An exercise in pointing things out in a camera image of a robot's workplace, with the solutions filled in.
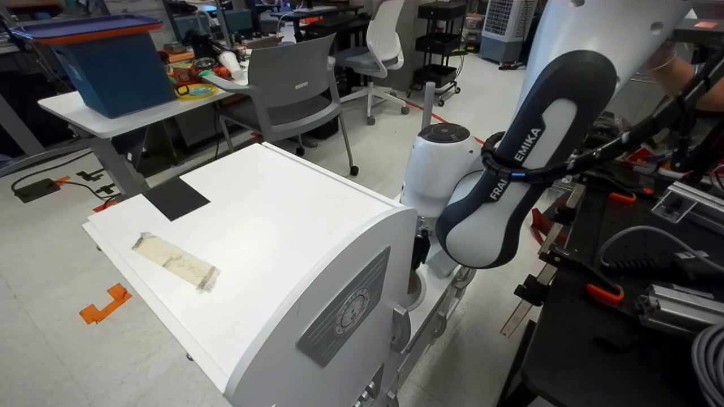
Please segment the heap of colourful toys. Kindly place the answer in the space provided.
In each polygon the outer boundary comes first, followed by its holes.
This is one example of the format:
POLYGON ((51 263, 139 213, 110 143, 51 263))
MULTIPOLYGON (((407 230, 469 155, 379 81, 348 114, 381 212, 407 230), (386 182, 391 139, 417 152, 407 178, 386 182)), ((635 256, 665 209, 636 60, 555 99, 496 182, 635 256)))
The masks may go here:
POLYGON ((165 66, 166 77, 169 78, 175 87, 203 83, 204 81, 201 77, 211 74, 226 80, 232 79, 229 70, 220 64, 213 67, 197 67, 195 65, 197 60, 192 59, 194 54, 190 51, 171 54, 165 50, 158 50, 157 53, 161 58, 163 66, 165 66))

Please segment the black power brick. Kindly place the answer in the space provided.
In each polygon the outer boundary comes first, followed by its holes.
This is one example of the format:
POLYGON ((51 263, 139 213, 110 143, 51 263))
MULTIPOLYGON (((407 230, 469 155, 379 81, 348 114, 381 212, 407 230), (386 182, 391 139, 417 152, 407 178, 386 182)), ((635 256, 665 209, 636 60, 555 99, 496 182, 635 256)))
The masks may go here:
POLYGON ((15 197, 24 204, 38 200, 60 190, 61 187, 59 183, 50 178, 37 180, 36 182, 32 182, 21 187, 18 187, 15 184, 11 186, 11 191, 14 193, 15 197))

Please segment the white post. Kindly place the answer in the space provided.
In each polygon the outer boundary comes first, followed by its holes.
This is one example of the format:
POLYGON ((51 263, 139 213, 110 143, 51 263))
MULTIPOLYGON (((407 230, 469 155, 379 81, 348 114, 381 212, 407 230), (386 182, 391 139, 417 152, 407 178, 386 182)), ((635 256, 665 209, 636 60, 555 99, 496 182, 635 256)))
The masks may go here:
POLYGON ((421 121, 421 129, 425 129, 432 123, 432 113, 435 101, 435 90, 436 86, 432 81, 426 82, 424 85, 424 100, 423 100, 423 116, 421 121))

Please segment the silver aluminium rail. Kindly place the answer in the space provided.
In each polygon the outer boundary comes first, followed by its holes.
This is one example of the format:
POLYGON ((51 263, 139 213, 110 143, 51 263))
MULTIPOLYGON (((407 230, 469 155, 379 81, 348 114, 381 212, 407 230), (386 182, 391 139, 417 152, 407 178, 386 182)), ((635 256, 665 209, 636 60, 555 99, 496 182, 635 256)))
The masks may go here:
POLYGON ((651 284, 635 307, 644 327, 680 337, 724 324, 724 298, 679 284, 651 284))
POLYGON ((672 183, 651 209, 672 224, 688 221, 724 237, 724 195, 704 192, 680 182, 672 183))

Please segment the long metal bar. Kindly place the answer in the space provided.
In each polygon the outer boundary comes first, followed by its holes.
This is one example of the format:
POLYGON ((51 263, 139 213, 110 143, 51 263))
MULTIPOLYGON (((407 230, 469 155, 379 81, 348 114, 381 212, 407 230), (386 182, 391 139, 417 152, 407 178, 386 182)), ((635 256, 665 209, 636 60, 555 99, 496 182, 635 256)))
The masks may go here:
MULTIPOLYGON (((582 184, 576 184, 571 195, 566 200, 563 206, 558 205, 556 207, 554 220, 551 222, 550 230, 546 234, 545 240, 541 243, 539 253, 547 253, 551 245, 559 240, 558 236, 561 234, 565 226, 571 225, 572 220, 576 216, 576 208, 584 195, 586 187, 582 184)), ((518 296, 521 298, 520 302, 514 309, 514 312, 510 314, 510 317, 503 325, 500 330, 500 334, 506 338, 512 337, 515 330, 524 322, 529 312, 533 307, 539 307, 545 301, 546 290, 553 281, 554 276, 558 268, 553 265, 545 263, 538 275, 528 275, 523 284, 517 286, 518 296)))

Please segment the blue bin with orange rim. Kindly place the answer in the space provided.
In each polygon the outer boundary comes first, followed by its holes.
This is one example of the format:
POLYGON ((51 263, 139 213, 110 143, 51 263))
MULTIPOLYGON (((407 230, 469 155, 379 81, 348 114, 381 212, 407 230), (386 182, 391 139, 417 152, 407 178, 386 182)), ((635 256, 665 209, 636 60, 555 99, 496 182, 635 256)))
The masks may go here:
POLYGON ((48 20, 11 31, 50 47, 85 105, 118 118, 176 98, 150 36, 162 25, 150 16, 108 15, 48 20))

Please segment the toy kitchen sink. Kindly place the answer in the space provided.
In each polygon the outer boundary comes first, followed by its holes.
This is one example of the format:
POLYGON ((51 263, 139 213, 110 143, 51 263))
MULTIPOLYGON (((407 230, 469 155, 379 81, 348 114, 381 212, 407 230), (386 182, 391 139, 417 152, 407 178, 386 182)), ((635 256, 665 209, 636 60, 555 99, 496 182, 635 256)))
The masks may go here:
POLYGON ((409 312, 417 309, 423 302, 427 292, 427 282, 420 270, 413 270, 408 281, 406 309, 409 312))

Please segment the person's forearm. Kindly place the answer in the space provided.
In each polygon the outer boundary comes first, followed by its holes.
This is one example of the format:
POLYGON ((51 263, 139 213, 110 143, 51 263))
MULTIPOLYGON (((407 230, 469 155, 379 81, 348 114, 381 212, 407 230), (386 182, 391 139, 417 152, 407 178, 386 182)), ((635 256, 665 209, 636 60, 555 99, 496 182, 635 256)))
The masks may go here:
MULTIPOLYGON (((662 87, 667 96, 676 96, 697 73, 697 67, 681 59, 675 43, 665 41, 644 64, 645 70, 662 87)), ((696 108, 708 112, 724 113, 724 78, 706 95, 699 98, 696 108)))

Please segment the strip of beige tape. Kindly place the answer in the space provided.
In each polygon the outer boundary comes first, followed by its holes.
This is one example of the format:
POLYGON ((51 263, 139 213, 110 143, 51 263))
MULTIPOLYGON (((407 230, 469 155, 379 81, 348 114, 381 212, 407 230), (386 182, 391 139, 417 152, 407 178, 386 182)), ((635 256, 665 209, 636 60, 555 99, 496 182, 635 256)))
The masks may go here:
POLYGON ((216 266, 150 232, 140 234, 131 248, 143 258, 192 284, 198 291, 212 289, 221 273, 216 266))

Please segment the white toy kitchen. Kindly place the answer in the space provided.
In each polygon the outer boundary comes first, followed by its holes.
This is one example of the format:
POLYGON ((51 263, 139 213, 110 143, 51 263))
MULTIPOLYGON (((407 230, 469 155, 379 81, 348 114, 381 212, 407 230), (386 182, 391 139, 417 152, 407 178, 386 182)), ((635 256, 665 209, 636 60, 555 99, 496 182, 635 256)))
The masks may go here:
POLYGON ((416 212, 269 144, 162 183, 84 230, 232 407, 401 407, 472 275, 431 237, 406 309, 416 212), (212 289, 132 250, 150 232, 216 266, 212 289))

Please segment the grey chair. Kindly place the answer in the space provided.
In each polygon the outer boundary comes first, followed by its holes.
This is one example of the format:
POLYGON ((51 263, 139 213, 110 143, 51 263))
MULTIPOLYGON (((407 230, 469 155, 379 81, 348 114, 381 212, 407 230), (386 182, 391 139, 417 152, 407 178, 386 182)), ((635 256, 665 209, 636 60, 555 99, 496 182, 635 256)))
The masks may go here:
POLYGON ((334 39, 335 35, 329 34, 300 43, 254 49, 245 85, 217 75, 203 77, 220 90, 243 96, 242 101, 219 110, 219 127, 229 152, 235 147, 228 123, 255 132, 266 142, 294 138, 298 142, 296 155, 301 157, 305 153, 303 134, 337 119, 346 144, 350 174, 355 177, 359 173, 343 118, 335 59, 329 54, 334 39))

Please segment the black utility cart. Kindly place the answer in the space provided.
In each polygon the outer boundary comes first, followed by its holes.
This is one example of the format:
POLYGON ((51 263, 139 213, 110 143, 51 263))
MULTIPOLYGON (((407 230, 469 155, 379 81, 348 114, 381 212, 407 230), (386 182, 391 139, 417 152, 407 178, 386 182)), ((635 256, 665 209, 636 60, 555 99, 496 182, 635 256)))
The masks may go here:
POLYGON ((453 67, 450 59, 454 55, 466 55, 460 48, 466 10, 465 3, 448 0, 418 5, 418 18, 425 23, 425 33, 416 39, 415 51, 421 53, 423 59, 421 67, 413 71, 408 96, 433 83, 437 104, 443 107, 447 99, 460 93, 457 81, 460 68, 453 67))

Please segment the white office chair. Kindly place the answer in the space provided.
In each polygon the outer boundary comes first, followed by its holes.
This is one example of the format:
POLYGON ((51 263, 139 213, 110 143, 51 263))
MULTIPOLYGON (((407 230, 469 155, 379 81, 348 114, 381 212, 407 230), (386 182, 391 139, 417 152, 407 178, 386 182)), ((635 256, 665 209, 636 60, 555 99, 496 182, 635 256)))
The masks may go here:
POLYGON ((385 79, 393 71, 405 64, 405 57, 397 33, 397 23, 401 15, 404 0, 382 0, 377 13, 370 21, 365 34, 366 46, 349 48, 334 54, 337 66, 349 68, 362 76, 367 84, 341 98, 342 103, 365 98, 367 124, 376 120, 372 115, 372 106, 377 99, 400 106, 402 114, 408 114, 410 108, 406 101, 398 98, 389 87, 379 86, 375 80, 385 79))

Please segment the white table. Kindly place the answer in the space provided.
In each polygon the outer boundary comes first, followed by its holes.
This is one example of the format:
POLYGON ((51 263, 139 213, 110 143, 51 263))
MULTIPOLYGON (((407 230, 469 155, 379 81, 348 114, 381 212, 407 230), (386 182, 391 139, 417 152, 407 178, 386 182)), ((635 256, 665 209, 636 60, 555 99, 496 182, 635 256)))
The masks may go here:
POLYGON ((103 169, 115 183, 119 193, 125 198, 130 198, 148 190, 148 183, 132 167, 125 155, 117 152, 111 142, 114 137, 137 131, 137 129, 173 118, 192 109, 238 98, 240 98, 238 94, 218 90, 215 95, 206 98, 176 99, 118 118, 107 118, 86 106, 77 91, 44 98, 38 104, 45 111, 67 122, 78 136, 88 142, 93 154, 96 155, 103 169))

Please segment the white paper cup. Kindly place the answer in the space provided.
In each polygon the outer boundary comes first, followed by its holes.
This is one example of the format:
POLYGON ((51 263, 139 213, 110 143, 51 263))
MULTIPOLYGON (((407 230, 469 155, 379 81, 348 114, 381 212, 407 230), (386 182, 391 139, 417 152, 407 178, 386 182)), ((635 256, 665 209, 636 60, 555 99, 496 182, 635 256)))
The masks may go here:
POLYGON ((223 51, 217 57, 218 61, 228 72, 233 80, 246 78, 245 68, 240 64, 237 55, 232 51, 223 51))

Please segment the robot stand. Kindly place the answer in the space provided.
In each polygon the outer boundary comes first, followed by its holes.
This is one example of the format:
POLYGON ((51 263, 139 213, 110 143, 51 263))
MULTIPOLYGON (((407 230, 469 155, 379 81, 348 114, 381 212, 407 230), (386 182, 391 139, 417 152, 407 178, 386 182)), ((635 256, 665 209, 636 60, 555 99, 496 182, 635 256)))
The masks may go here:
MULTIPOLYGON (((616 232, 646 224, 705 252, 724 253, 724 237, 685 221, 675 225, 650 213, 672 181, 623 173, 654 191, 623 203, 587 189, 571 226, 555 243, 587 266, 616 232)), ((623 306, 614 309, 587 293, 583 278, 559 269, 545 290, 540 316, 528 322, 496 407, 705 407, 691 368, 691 338, 644 327, 635 301, 650 280, 626 275, 623 306)))

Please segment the black desk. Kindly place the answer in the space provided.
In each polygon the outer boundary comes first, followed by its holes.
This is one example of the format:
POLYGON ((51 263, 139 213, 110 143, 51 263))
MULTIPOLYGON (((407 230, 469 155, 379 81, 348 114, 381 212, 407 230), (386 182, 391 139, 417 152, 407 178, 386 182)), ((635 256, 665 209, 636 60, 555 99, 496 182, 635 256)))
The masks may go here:
POLYGON ((260 31, 263 34, 276 34, 283 40, 284 25, 291 25, 290 38, 296 43, 309 39, 317 39, 329 34, 360 37, 360 32, 367 29, 372 16, 362 12, 362 5, 351 3, 327 3, 311 8, 311 0, 304 0, 298 8, 280 8, 278 11, 269 11, 266 20, 260 19, 260 31))

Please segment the white air cooler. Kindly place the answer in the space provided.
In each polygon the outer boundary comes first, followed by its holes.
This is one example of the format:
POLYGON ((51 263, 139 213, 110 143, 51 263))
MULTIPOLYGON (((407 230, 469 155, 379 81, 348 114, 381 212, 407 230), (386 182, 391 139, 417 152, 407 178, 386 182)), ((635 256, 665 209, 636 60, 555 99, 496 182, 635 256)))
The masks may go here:
POLYGON ((535 19, 538 0, 487 0, 479 56, 497 63, 515 63, 535 19))

